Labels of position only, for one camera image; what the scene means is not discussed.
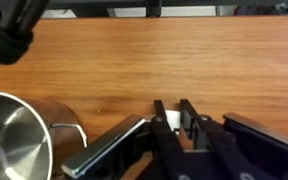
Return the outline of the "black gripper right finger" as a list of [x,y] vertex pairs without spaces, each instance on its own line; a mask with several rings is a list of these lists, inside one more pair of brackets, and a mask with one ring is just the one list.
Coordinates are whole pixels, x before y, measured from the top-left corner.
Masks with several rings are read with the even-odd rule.
[[224,129],[251,160],[288,164],[288,136],[237,113],[223,115]]

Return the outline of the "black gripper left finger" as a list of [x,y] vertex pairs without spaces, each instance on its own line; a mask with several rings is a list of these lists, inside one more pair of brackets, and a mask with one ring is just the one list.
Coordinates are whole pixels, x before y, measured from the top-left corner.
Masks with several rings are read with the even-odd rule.
[[61,164],[68,179],[119,179],[150,151],[151,121],[129,115]]

